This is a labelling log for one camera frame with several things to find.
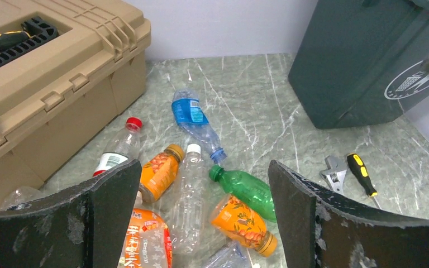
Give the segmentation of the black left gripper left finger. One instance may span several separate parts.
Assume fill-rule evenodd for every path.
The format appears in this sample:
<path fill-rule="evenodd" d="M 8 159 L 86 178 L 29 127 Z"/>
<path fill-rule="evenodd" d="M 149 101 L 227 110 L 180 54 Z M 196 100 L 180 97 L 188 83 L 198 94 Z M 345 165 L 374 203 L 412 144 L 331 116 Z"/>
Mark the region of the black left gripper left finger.
<path fill-rule="evenodd" d="M 0 267 L 117 267 L 142 166 L 125 161 L 0 211 Z"/>

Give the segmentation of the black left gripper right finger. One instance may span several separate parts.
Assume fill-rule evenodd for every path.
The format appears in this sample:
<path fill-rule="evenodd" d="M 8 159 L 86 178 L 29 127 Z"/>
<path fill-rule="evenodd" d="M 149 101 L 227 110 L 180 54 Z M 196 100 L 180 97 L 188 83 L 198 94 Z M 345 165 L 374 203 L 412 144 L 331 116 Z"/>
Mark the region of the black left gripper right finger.
<path fill-rule="evenodd" d="M 429 220 L 359 203 L 276 160 L 268 177 L 288 267 L 429 267 Z"/>

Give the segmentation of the crushed clear blue label bottle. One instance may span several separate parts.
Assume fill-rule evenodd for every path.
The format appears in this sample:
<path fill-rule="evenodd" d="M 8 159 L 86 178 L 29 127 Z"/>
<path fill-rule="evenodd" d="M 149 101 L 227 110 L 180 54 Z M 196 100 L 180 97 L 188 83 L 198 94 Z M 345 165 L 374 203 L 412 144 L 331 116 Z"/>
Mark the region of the crushed clear blue label bottle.
<path fill-rule="evenodd" d="M 210 256 L 201 267 L 251 268 L 252 264 L 248 258 L 247 249 L 237 241 L 230 241 Z"/>

